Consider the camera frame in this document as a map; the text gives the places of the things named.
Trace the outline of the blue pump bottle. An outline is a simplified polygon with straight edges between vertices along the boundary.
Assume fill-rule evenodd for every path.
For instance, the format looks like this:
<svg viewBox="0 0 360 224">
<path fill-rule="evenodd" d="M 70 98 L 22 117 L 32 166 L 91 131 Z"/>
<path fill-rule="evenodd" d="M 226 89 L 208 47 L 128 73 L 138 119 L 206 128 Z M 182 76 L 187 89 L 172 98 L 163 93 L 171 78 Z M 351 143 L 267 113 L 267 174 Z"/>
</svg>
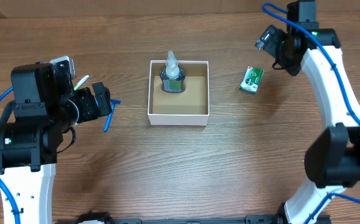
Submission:
<svg viewBox="0 0 360 224">
<path fill-rule="evenodd" d="M 173 51 L 168 52 L 166 66 L 159 73 L 162 81 L 161 88 L 167 93 L 182 93 L 185 90 L 186 73 L 179 67 Z"/>
</svg>

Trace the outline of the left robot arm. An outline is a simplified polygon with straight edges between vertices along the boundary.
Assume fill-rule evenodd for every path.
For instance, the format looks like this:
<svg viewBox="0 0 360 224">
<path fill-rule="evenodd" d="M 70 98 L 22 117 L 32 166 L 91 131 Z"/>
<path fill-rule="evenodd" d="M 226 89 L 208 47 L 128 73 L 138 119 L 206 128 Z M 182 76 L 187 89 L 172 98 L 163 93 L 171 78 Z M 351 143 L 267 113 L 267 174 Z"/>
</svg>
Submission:
<svg viewBox="0 0 360 224">
<path fill-rule="evenodd" d="M 109 115 L 101 82 L 75 89 L 69 60 L 34 63 L 11 72 L 14 100 L 0 118 L 0 192 L 5 223 L 52 223 L 56 163 L 65 133 Z"/>
</svg>

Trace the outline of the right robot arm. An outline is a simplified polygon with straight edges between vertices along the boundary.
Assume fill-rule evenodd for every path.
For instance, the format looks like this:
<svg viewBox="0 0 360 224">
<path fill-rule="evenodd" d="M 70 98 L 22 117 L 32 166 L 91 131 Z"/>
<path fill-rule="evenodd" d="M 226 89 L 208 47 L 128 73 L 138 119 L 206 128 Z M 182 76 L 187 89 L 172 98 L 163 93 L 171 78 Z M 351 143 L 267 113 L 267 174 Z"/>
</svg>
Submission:
<svg viewBox="0 0 360 224">
<path fill-rule="evenodd" d="M 322 29 L 314 1 L 280 8 L 266 2 L 262 10 L 287 28 L 268 26 L 256 47 L 274 58 L 273 68 L 290 75 L 303 72 L 314 91 L 323 130 L 307 149 L 306 178 L 275 215 L 249 215 L 247 223 L 329 223 L 323 215 L 332 199 L 360 182 L 360 105 L 344 69 L 343 53 L 333 29 Z"/>
</svg>

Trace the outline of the green soap packet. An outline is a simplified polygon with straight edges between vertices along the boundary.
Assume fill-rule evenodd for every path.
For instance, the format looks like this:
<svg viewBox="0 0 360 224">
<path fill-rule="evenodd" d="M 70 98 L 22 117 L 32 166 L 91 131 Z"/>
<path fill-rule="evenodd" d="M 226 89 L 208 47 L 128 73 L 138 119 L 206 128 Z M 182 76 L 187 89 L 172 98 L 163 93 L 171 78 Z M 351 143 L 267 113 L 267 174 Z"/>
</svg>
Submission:
<svg viewBox="0 0 360 224">
<path fill-rule="evenodd" d="M 263 74 L 263 70 L 256 67 L 248 66 L 245 71 L 243 80 L 240 83 L 239 90 L 246 93 L 256 94 Z"/>
</svg>

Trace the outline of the blue disposable razor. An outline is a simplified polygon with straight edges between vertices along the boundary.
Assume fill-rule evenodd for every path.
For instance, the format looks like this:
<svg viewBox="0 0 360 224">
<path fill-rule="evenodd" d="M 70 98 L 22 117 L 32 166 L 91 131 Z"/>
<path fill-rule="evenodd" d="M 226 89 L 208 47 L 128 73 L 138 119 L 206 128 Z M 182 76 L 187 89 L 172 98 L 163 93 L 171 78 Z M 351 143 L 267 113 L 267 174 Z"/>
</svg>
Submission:
<svg viewBox="0 0 360 224">
<path fill-rule="evenodd" d="M 103 128 L 103 131 L 104 132 L 107 132 L 109 127 L 110 127 L 110 123 L 111 123 L 111 120 L 112 120 L 112 117 L 113 117 L 113 114 L 114 114 L 114 110 L 115 110 L 115 106 L 116 105 L 120 105 L 121 104 L 121 101 L 120 100 L 114 100 L 114 99 L 111 99 L 110 100 L 110 109 L 111 109 L 111 113 L 107 116 L 107 120 L 105 122 L 105 125 L 104 125 L 104 128 Z"/>
</svg>

